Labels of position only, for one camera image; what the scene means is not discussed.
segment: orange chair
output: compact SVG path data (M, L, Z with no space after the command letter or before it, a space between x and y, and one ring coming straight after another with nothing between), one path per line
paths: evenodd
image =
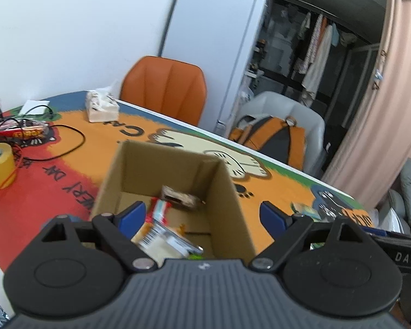
M206 96L206 81L199 67L146 56L126 75L120 99L196 126Z

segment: small box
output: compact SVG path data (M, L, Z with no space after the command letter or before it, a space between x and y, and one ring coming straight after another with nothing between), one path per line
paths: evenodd
M119 119L119 104L111 94L100 92L98 89L87 91L85 108L90 122L108 122Z
M99 189L92 217L118 214L137 200L149 206L163 185L193 194L204 203L196 211L170 208L168 226L185 224L185 237L204 249L204 258L241 258L255 255L235 186L222 160L182 149L124 141Z

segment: orange backpack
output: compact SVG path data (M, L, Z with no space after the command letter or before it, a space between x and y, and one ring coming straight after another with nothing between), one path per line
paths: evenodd
M233 128L230 140L303 170L305 129L297 127L297 121L292 116L285 120L272 116L245 116L238 122L238 126L240 124L245 126Z

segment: snack package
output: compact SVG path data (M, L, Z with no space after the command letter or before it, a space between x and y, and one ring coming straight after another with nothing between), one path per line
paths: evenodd
M120 106L111 95L112 86L88 90L85 107L90 122L108 122L119 119Z
M164 185L161 188L161 199L173 205L181 205L188 209L195 209L200 202L198 197L191 194L177 192L167 185Z
M204 250L158 221L137 245L161 267L166 258L199 258Z
M7 120L0 123L0 136L11 138L44 138L48 133L48 123L33 119L20 119L19 123Z
M145 222L160 222L163 225L167 225L166 214L169 211L171 205L169 202L158 199L156 197L151 198L151 206L146 215Z
M290 207L296 214L300 213L307 215L311 217L315 222L321 222L321 217L318 212L310 206L301 203L291 203Z

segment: food wrapper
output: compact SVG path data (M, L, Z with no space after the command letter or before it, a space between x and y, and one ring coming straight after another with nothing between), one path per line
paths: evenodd
M8 138L44 138L48 133L48 123L46 121L33 120L28 118L6 120L0 123L0 137Z
M161 189L161 199L171 203L172 205L181 205L188 209L195 209L200 202L196 196L177 192L167 185L164 185Z
M200 257L204 250L159 222L154 222L149 232L137 241L148 256L161 267L167 258Z

